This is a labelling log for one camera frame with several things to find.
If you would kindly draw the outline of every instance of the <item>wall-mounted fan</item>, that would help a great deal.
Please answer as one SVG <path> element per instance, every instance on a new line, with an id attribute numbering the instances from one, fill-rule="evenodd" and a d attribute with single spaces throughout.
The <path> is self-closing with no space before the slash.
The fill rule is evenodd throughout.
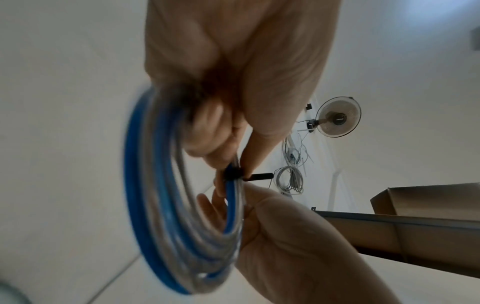
<path id="1" fill-rule="evenodd" d="M 309 132 L 316 129 L 328 137 L 341 137 L 357 127 L 361 116 L 360 105 L 353 97 L 340 96 L 325 102 L 306 127 Z"/>

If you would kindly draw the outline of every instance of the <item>blue and silver cable coil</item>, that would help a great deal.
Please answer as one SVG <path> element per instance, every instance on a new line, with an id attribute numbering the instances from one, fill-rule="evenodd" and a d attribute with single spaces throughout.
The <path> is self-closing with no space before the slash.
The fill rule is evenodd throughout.
<path id="1" fill-rule="evenodd" d="M 128 210 L 141 252 L 156 276 L 182 294 L 211 292 L 227 279 L 243 226 L 241 178 L 226 181 L 223 233 L 204 216 L 190 189 L 180 132 L 199 98 L 189 85 L 145 92 L 131 115 L 124 151 Z M 238 167 L 235 158 L 229 168 Z"/>

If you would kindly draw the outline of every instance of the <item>floor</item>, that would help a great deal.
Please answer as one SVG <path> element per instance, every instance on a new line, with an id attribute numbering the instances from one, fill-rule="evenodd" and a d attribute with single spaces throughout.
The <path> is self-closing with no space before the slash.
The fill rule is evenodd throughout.
<path id="1" fill-rule="evenodd" d="M 265 302 L 238 272 L 211 295 L 177 296 L 139 257 L 121 158 L 130 110 L 148 85 L 145 9 L 145 1 L 134 0 L 0 5 L 0 280 L 35 304 Z M 344 0 L 312 104 L 315 111 L 331 97 L 351 94 L 365 116 L 358 130 L 342 139 L 307 135 L 313 162 L 306 166 L 304 195 L 295 197 L 299 203 L 371 212 L 370 197 L 392 184 L 478 176 L 480 61 L 470 50 L 469 30 L 480 25 L 479 12 L 478 0 Z M 429 33 L 433 40 L 424 39 Z M 387 54 L 402 54 L 401 60 Z M 443 64 L 432 66 L 435 62 Z M 436 75 L 438 68 L 442 77 L 451 70 L 451 78 Z M 431 81 L 422 85 L 422 79 Z M 398 96 L 408 102 L 399 103 Z M 415 100 L 441 106 L 413 111 Z M 429 113 L 434 120 L 422 120 Z M 302 113 L 299 120 L 309 116 Z M 441 123 L 446 116 L 450 120 Z M 401 125 L 404 121 L 412 127 Z M 303 128 L 294 126 L 296 141 Z M 442 142 L 443 134 L 451 143 Z M 419 152 L 404 148 L 419 142 L 426 147 Z M 282 166 L 279 153 L 276 149 L 258 172 Z M 403 165 L 392 169 L 389 160 Z M 194 189 L 211 191 L 206 189 L 213 171 L 197 160 L 188 161 L 188 168 Z M 480 297 L 475 279 L 365 259 L 407 303 L 474 303 Z"/>

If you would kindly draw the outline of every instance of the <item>skin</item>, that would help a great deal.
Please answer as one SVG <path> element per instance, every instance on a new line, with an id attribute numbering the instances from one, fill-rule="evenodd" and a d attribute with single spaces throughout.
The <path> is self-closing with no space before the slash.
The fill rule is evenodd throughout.
<path id="1" fill-rule="evenodd" d="M 276 304 L 399 303 L 355 249 L 322 217 L 270 189 L 244 184 L 245 219 L 237 268 Z M 219 230 L 227 206 L 217 192 L 197 197 Z"/>
<path id="2" fill-rule="evenodd" d="M 340 0 L 149 0 L 145 70 L 156 86 L 200 85 L 207 94 L 184 127 L 183 147 L 217 172 L 212 202 L 219 229 L 222 172 L 253 128 L 240 165 L 249 177 L 289 133 L 327 61 Z M 325 220 L 275 192 L 245 184 L 237 268 L 273 303 L 398 303 Z"/>
<path id="3" fill-rule="evenodd" d="M 185 127 L 187 153 L 224 169 L 250 124 L 240 159 L 249 177 L 308 103 L 339 6 L 340 0 L 149 0 L 145 70 L 152 82 L 199 84 L 208 94 Z"/>

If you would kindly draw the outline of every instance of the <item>hand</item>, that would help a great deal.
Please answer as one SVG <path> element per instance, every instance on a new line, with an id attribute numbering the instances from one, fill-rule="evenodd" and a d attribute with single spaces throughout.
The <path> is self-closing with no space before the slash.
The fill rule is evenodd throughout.
<path id="1" fill-rule="evenodd" d="M 340 0 L 149 0 L 145 69 L 154 84 L 200 84 L 209 98 L 184 147 L 216 169 L 237 153 L 245 177 L 291 130 L 327 60 Z"/>
<path id="2" fill-rule="evenodd" d="M 273 303 L 398 303 L 355 249 L 323 218 L 272 190 L 244 184 L 245 219 L 237 268 Z M 216 192 L 205 215 L 222 230 Z"/>

